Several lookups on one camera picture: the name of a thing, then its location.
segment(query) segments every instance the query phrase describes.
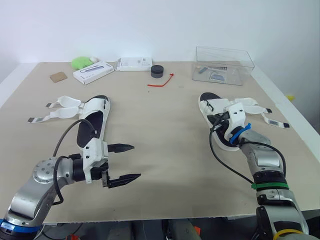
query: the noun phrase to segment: green band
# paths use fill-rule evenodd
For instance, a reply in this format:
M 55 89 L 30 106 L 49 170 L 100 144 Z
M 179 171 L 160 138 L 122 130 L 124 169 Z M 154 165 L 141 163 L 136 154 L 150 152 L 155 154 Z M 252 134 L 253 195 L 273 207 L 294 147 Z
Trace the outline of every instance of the green band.
M 268 183 L 260 183 L 260 184 L 251 184 L 252 189 L 261 189 L 261 188 L 267 188 L 267 187 L 285 187 L 289 189 L 288 184 L 284 182 L 268 182 Z

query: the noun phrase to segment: green sponge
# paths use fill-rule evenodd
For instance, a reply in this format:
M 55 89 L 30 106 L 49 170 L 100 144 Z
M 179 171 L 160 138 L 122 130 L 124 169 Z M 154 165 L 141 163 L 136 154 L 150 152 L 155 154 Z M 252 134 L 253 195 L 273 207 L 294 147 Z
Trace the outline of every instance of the green sponge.
M 87 56 L 79 56 L 72 60 L 71 66 L 76 69 L 83 69 L 85 67 L 88 67 L 90 65 L 94 64 L 89 57 Z

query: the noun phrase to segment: black cable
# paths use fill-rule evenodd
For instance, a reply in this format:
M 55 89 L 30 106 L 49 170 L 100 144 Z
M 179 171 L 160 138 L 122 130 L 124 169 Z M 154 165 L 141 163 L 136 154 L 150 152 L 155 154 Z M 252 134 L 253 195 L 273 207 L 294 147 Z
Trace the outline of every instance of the black cable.
M 83 225 L 84 223 L 80 223 L 80 225 L 77 227 L 77 229 L 73 232 L 73 233 L 70 233 L 69 235 L 72 235 L 72 234 L 75 234 L 76 232 L 78 232 L 78 230 L 81 228 L 81 226 Z M 45 236 L 47 239 L 51 239 L 51 240 L 65 240 L 66 238 L 53 238 L 53 237 L 50 237 L 48 236 L 44 231 L 42 232 L 43 236 Z
M 53 157 L 55 157 L 57 155 L 57 152 L 58 152 L 58 149 L 63 141 L 63 139 L 65 138 L 65 136 L 67 135 L 67 133 L 70 131 L 70 129 L 72 129 L 76 124 L 80 123 L 80 122 L 83 122 L 83 123 L 86 123 L 89 128 L 91 128 L 92 130 L 92 133 L 94 133 L 94 136 L 97 137 L 97 132 L 94 128 L 94 126 L 91 124 L 91 122 L 89 122 L 88 120 L 86 119 L 79 119 L 77 121 L 75 121 L 74 123 L 72 123 L 65 131 L 64 133 L 61 135 L 58 143 L 56 144 L 56 147 L 54 149 L 54 152 L 53 152 Z M 61 191 L 60 191 L 60 188 L 59 188 L 59 184 L 58 184 L 58 178 L 57 178 L 57 174 L 58 174 L 58 166 L 59 166 L 59 163 L 61 162 L 62 159 L 66 159 L 67 157 L 66 156 L 60 156 L 58 157 L 58 159 L 56 160 L 55 162 L 55 165 L 54 165 L 54 169 L 53 169 L 53 185 L 54 185 L 54 189 L 55 189 L 55 192 L 56 194 L 58 195 L 59 197 L 59 201 L 56 201 L 54 202 L 52 205 L 59 205 L 59 204 L 62 204 L 64 202 L 64 197 L 62 196 L 61 194 Z
M 218 160 L 219 163 L 221 163 L 223 166 L 225 166 L 227 169 L 229 169 L 230 171 L 234 172 L 235 174 L 237 174 L 238 176 L 242 177 L 244 180 L 247 180 L 249 183 L 253 184 L 254 182 L 251 181 L 249 178 L 247 178 L 246 176 L 242 175 L 240 172 L 237 172 L 236 170 L 234 170 L 233 168 L 231 168 L 230 166 L 228 166 L 227 164 L 225 164 L 216 154 L 215 150 L 214 150 L 214 146 L 212 144 L 212 133 L 215 131 L 214 130 L 215 124 L 213 125 L 213 127 L 211 128 L 210 134 L 209 134 L 209 143 L 210 143 L 210 148 L 211 148 L 211 152 L 213 153 L 214 157 Z
M 256 144 L 256 145 L 261 145 L 261 146 L 265 146 L 265 147 L 268 147 L 274 151 L 276 151 L 281 160 L 282 160 L 282 166 L 283 166 L 283 176 L 286 177 L 286 173 L 287 173 L 287 165 L 286 165 L 286 160 L 285 160 L 285 157 L 284 155 L 278 150 L 276 149 L 274 146 L 271 146 L 269 144 L 266 144 L 266 143 L 262 143 L 262 142 L 258 142 L 258 141 L 244 141 L 244 142 L 241 142 L 239 145 L 243 145 L 243 144 Z
M 62 159 L 66 159 L 66 156 L 60 156 L 58 157 L 58 159 L 56 160 L 55 164 L 54 164 L 54 169 L 53 169 L 53 186 L 55 189 L 56 194 L 59 197 L 59 201 L 56 201 L 52 204 L 52 206 L 54 205 L 58 205 L 58 204 L 62 204 L 64 202 L 64 197 L 62 196 L 61 192 L 60 192 L 60 188 L 59 188 L 59 184 L 58 184 L 58 167 L 59 167 L 59 163 L 61 162 Z
M 251 237 L 251 240 L 257 240 L 257 239 L 259 238 L 259 236 L 260 236 L 260 234 L 259 234 L 259 227 L 257 226 L 257 227 L 255 228 L 255 231 L 254 231 L 252 237 Z
M 94 136 L 97 137 L 97 132 L 96 132 L 94 126 L 92 125 L 92 123 L 89 122 L 87 119 L 79 119 L 79 120 L 75 121 L 74 123 L 72 123 L 72 124 L 64 131 L 64 133 L 61 135 L 61 137 L 60 137 L 60 139 L 59 139 L 59 141 L 58 141 L 58 143 L 57 143 L 57 145 L 56 145 L 56 147 L 55 147 L 55 149 L 54 149 L 53 157 L 55 157 L 55 156 L 57 155 L 57 152 L 58 152 L 58 149 L 59 149 L 59 147 L 60 147 L 60 144 L 61 144 L 62 140 L 65 138 L 65 136 L 67 135 L 67 133 L 70 131 L 70 129 L 72 129 L 76 124 L 78 124 L 78 123 L 80 123 L 80 122 L 86 123 L 86 124 L 89 126 L 89 128 L 91 128 L 92 133 L 94 133 Z

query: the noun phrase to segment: red cable tie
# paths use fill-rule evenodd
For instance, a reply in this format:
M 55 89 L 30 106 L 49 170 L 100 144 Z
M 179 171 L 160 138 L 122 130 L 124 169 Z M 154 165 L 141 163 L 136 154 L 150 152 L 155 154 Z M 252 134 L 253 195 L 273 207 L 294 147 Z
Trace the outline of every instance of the red cable tie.
M 171 79 L 173 76 L 174 76 L 174 74 L 173 74 L 173 73 L 170 73 L 169 79 L 168 79 L 163 85 L 152 85 L 152 84 L 148 84 L 147 86 L 148 86 L 148 87 L 160 87 L 160 88 L 162 88 L 162 87 L 164 87 L 164 86 L 170 81 L 170 79 Z

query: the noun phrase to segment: clear plastic box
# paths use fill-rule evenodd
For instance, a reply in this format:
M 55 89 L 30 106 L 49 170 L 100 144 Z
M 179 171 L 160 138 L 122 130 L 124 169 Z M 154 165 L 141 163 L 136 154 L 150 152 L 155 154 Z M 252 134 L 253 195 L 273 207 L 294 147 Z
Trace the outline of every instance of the clear plastic box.
M 195 81 L 241 86 L 255 65 L 244 50 L 197 46 L 192 67 Z

